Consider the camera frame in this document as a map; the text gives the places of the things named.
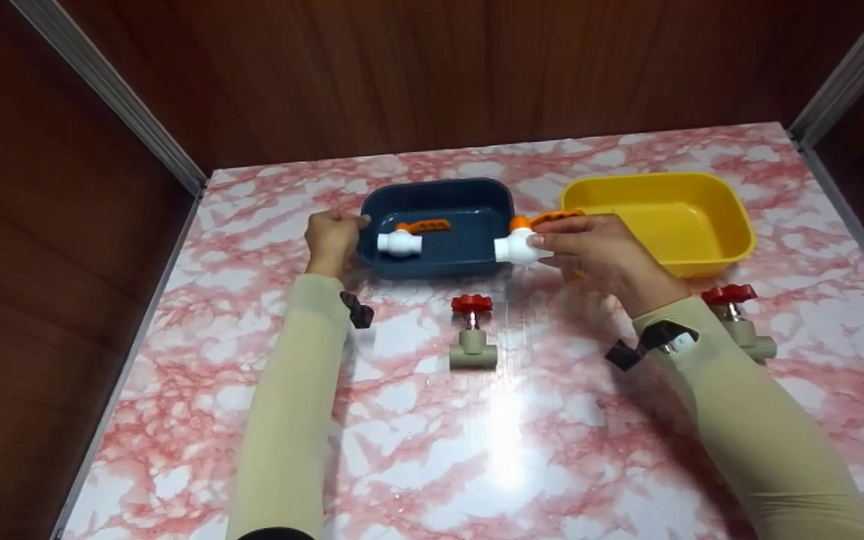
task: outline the plastic pipe valve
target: plastic pipe valve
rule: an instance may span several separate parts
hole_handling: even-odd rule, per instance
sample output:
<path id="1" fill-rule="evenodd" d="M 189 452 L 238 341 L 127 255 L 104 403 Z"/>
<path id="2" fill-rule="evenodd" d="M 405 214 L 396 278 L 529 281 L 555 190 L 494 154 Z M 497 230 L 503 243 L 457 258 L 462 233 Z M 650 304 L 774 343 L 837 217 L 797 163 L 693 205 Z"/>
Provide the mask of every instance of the plastic pipe valve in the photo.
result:
<path id="1" fill-rule="evenodd" d="M 393 257 L 408 257 L 422 253 L 422 237 L 405 229 L 380 232 L 375 240 L 375 249 Z"/>
<path id="2" fill-rule="evenodd" d="M 572 218 L 575 215 L 585 215 L 582 211 L 552 211 L 529 219 L 517 215 L 508 223 L 511 232 L 505 238 L 495 238 L 495 261 L 497 263 L 530 264 L 542 257 L 551 257 L 549 250 L 539 250 L 530 246 L 528 237 L 535 235 L 532 228 L 539 223 L 555 221 L 556 219 Z"/>
<path id="3" fill-rule="evenodd" d="M 551 257 L 549 250 L 539 250 L 530 246 L 528 237 L 535 235 L 528 218 L 517 215 L 511 219 L 508 225 L 511 232 L 505 238 L 495 238 L 495 261 L 497 263 L 529 264 L 541 259 Z"/>
<path id="4" fill-rule="evenodd" d="M 393 257 L 421 255 L 422 237 L 419 233 L 431 230 L 449 230 L 452 225 L 445 219 L 427 219 L 415 223 L 399 223 L 393 232 L 380 232 L 375 238 L 375 249 Z"/>
<path id="5" fill-rule="evenodd" d="M 762 362 L 774 359 L 779 347 L 775 339 L 767 335 L 755 334 L 755 325 L 742 316 L 740 305 L 758 298 L 752 286 L 729 284 L 703 291 L 702 300 L 719 317 L 726 332 L 729 332 L 736 345 L 740 346 L 751 359 Z"/>
<path id="6" fill-rule="evenodd" d="M 466 328 L 459 331 L 459 343 L 448 348 L 450 369 L 495 368 L 498 349 L 487 343 L 486 332 L 479 329 L 479 316 L 491 311 L 491 308 L 491 298 L 480 294 L 463 294 L 452 299 L 452 311 L 466 316 Z"/>

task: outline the red valve knob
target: red valve knob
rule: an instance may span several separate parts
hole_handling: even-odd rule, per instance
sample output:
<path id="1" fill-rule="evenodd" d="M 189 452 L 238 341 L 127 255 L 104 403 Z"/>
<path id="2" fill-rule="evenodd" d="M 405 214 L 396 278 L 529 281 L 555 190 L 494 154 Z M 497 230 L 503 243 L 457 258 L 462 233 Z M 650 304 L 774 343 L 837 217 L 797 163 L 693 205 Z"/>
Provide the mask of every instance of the red valve knob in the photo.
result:
<path id="1" fill-rule="evenodd" d="M 702 291 L 702 300 L 708 305 L 741 304 L 753 298 L 758 298 L 758 294 L 755 294 L 752 286 L 737 286 L 734 283 Z"/>
<path id="2" fill-rule="evenodd" d="M 491 311 L 491 298 L 481 294 L 463 294 L 452 299 L 452 310 L 456 314 L 482 314 Z"/>

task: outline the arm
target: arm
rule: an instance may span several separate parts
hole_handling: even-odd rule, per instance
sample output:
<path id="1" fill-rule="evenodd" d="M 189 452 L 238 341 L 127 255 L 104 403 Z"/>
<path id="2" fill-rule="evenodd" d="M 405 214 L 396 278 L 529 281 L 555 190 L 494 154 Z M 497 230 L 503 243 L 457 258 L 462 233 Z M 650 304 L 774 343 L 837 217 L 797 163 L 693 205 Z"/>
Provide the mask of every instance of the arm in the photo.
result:
<path id="1" fill-rule="evenodd" d="M 614 294 L 641 332 L 655 321 L 699 334 L 685 352 L 650 356 L 685 402 L 700 441 L 759 537 L 864 539 L 864 503 L 829 437 L 768 372 L 731 340 L 716 315 L 668 274 L 615 215 L 535 227 L 547 264 Z"/>
<path id="2" fill-rule="evenodd" d="M 227 538 L 263 527 L 322 533 L 326 439 L 349 331 L 341 290 L 339 280 L 318 274 L 292 286 L 249 409 Z"/>
<path id="3" fill-rule="evenodd" d="M 635 331 L 662 319 L 699 332 L 688 351 L 650 358 L 692 414 L 759 536 L 864 539 L 860 492 L 812 417 L 735 345 L 700 298 L 635 318 Z"/>

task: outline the hand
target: hand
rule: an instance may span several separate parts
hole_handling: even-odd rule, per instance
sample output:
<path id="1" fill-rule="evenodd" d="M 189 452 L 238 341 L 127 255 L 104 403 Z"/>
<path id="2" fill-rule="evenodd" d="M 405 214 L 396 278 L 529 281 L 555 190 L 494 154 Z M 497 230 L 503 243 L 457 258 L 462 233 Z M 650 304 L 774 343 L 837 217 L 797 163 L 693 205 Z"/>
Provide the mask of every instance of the hand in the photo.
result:
<path id="1" fill-rule="evenodd" d="M 529 244 L 555 253 L 540 263 L 561 268 L 566 280 L 580 272 L 587 287 L 613 294 L 631 318 L 692 294 L 615 214 L 549 221 L 535 226 L 535 232 Z"/>
<path id="2" fill-rule="evenodd" d="M 342 211 L 323 211 L 309 216 L 305 243 L 309 246 L 306 274 L 339 278 L 359 242 L 359 230 L 369 225 L 369 216 Z"/>

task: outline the yellow plastic tray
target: yellow plastic tray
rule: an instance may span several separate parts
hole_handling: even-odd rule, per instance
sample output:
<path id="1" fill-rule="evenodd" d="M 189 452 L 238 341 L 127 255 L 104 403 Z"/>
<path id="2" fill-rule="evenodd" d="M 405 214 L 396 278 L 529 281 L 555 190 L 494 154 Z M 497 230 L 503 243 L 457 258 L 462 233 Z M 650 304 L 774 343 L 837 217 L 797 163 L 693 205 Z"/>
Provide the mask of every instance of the yellow plastic tray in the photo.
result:
<path id="1" fill-rule="evenodd" d="M 616 213 L 680 278 L 716 276 L 755 249 L 755 232 L 735 191 L 706 173 L 579 178 L 562 192 L 562 209 Z"/>

